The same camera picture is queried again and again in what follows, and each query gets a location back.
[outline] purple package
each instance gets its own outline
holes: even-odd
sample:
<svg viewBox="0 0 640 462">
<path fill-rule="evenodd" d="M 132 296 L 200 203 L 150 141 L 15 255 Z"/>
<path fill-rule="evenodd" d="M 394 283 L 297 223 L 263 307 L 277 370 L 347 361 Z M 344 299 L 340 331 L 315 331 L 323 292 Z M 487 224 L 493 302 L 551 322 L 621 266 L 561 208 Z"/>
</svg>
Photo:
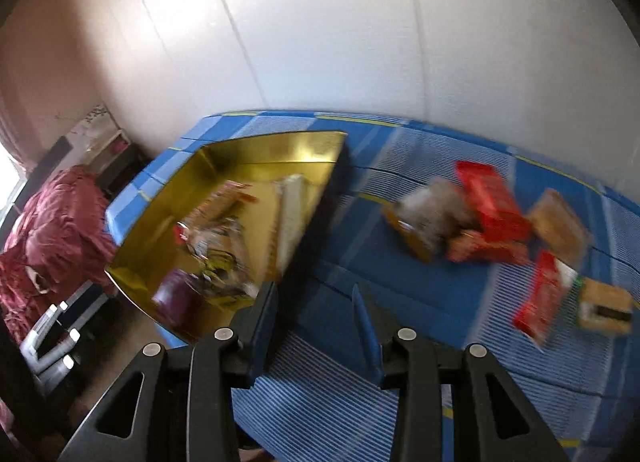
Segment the purple package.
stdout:
<svg viewBox="0 0 640 462">
<path fill-rule="evenodd" d="M 164 277 L 152 301 L 158 314 L 172 327 L 181 327 L 202 301 L 196 291 L 197 277 L 181 269 L 173 269 Z"/>
</svg>

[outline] blue mattress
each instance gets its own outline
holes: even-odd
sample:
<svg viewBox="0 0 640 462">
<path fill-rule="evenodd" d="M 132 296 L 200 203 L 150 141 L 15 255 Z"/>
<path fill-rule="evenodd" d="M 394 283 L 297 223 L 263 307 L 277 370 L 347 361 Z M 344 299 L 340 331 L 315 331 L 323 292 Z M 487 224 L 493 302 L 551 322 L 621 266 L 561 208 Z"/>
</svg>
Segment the blue mattress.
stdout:
<svg viewBox="0 0 640 462">
<path fill-rule="evenodd" d="M 281 461 L 388 460 L 397 397 L 364 378 L 351 315 L 351 288 L 366 281 L 380 305 L 419 333 L 464 347 L 487 345 L 510 371 L 576 461 L 603 460 L 640 406 L 640 328 L 610 339 L 579 330 L 577 295 L 564 302 L 544 351 L 511 327 L 533 267 L 425 264 L 381 218 L 434 176 L 456 181 L 455 161 L 494 165 L 526 211 L 546 187 L 558 190 L 593 235 L 582 274 L 640 300 L 640 207 L 596 179 L 525 150 L 407 119 L 313 112 L 227 113 L 201 119 L 161 153 L 107 209 L 121 243 L 173 173 L 214 141 L 293 130 L 343 130 L 355 174 L 332 232 L 295 305 L 296 323 L 269 372 L 234 391 L 238 423 Z M 452 460 L 450 395 L 443 395 L 444 460 Z"/>
</svg>

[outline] snack package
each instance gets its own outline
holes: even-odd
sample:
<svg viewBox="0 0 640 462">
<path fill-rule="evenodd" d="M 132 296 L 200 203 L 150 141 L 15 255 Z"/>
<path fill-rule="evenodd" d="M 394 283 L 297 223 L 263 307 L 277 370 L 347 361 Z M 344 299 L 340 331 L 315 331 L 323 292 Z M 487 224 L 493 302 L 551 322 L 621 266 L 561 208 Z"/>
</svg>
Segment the snack package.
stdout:
<svg viewBox="0 0 640 462">
<path fill-rule="evenodd" d="M 476 212 L 462 189 L 439 177 L 384 208 L 383 215 L 411 251 L 425 262 L 431 261 L 443 242 L 460 229 L 477 224 Z"/>
<path fill-rule="evenodd" d="M 527 217 L 549 251 L 574 269 L 580 267 L 590 235 L 562 195 L 547 188 Z"/>
<path fill-rule="evenodd" d="M 525 219 L 511 192 L 493 166 L 456 162 L 456 173 L 465 186 L 471 205 L 478 211 L 488 242 L 526 240 L 531 224 Z"/>
<path fill-rule="evenodd" d="M 475 229 L 466 229 L 460 236 L 449 240 L 447 258 L 452 262 L 486 260 L 517 265 L 530 263 L 526 245 L 515 241 L 487 242 L 482 233 Z"/>
<path fill-rule="evenodd" d="M 610 336 L 631 334 L 634 299 L 629 292 L 588 278 L 580 283 L 580 327 Z"/>
<path fill-rule="evenodd" d="M 256 202 L 257 199 L 255 197 L 243 192 L 249 187 L 249 184 L 225 181 L 202 204 L 176 224 L 175 234 L 178 242 L 187 242 L 190 233 L 197 229 L 205 228 L 208 224 L 224 216 L 236 202 L 240 200 Z"/>
<path fill-rule="evenodd" d="M 571 289 L 576 275 L 576 271 L 549 251 L 540 252 L 529 298 L 513 317 L 513 326 L 538 347 L 545 344 L 562 299 Z"/>
<path fill-rule="evenodd" d="M 164 277 L 152 301 L 161 318 L 172 327 L 181 327 L 202 302 L 202 280 L 181 269 Z"/>
<path fill-rule="evenodd" d="M 278 183 L 280 215 L 277 232 L 276 276 L 279 279 L 289 265 L 305 231 L 306 179 L 297 173 Z"/>
<path fill-rule="evenodd" d="M 188 246 L 203 265 L 203 293 L 211 298 L 255 298 L 240 223 L 232 217 L 192 233 Z"/>
</svg>

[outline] metal screw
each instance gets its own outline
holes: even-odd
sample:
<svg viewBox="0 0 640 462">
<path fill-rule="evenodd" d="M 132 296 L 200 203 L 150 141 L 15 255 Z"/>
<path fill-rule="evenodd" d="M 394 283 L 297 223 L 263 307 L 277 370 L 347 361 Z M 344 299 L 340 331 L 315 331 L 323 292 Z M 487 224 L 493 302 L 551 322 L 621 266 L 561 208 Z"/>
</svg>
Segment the metal screw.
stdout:
<svg viewBox="0 0 640 462">
<path fill-rule="evenodd" d="M 157 356 L 160 353 L 160 350 L 162 350 L 162 347 L 159 346 L 158 343 L 149 343 L 142 349 L 142 353 L 145 356 L 153 357 Z"/>
<path fill-rule="evenodd" d="M 469 353 L 473 356 L 473 357 L 484 357 L 486 356 L 486 348 L 482 345 L 479 345 L 478 343 L 471 345 L 469 347 Z"/>
<path fill-rule="evenodd" d="M 412 328 L 401 328 L 398 331 L 398 337 L 402 341 L 413 341 L 418 334 L 415 333 L 415 330 Z"/>
<path fill-rule="evenodd" d="M 232 331 L 228 327 L 219 328 L 213 334 L 213 337 L 219 339 L 220 341 L 226 341 L 227 339 L 231 339 L 234 336 L 234 331 Z"/>
</svg>

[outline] red blanket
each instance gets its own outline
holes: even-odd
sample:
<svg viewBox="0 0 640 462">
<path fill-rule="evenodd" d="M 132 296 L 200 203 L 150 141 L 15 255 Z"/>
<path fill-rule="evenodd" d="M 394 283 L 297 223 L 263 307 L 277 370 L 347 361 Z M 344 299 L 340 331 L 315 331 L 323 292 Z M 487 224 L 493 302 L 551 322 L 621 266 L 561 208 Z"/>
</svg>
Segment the red blanket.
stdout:
<svg viewBox="0 0 640 462">
<path fill-rule="evenodd" d="M 0 254 L 4 321 L 20 344 L 38 318 L 84 282 L 114 287 L 104 272 L 116 250 L 104 232 L 108 202 L 85 166 L 57 174 L 30 198 Z M 38 289 L 26 266 L 40 276 Z"/>
</svg>

